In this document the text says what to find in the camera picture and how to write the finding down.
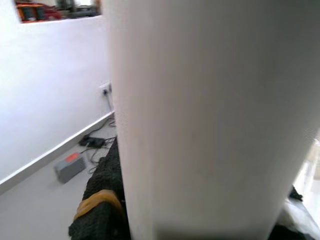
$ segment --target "black cloth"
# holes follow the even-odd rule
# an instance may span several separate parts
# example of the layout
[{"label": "black cloth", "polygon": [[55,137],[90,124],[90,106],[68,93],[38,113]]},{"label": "black cloth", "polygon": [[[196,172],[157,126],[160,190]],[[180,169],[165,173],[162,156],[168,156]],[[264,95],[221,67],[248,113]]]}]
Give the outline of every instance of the black cloth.
[{"label": "black cloth", "polygon": [[[82,200],[101,190],[113,190],[126,211],[118,142],[114,140],[106,157],[102,157],[88,180]],[[129,225],[119,221],[117,212],[103,202],[90,212],[77,218],[69,227],[71,240],[129,240]]]}]

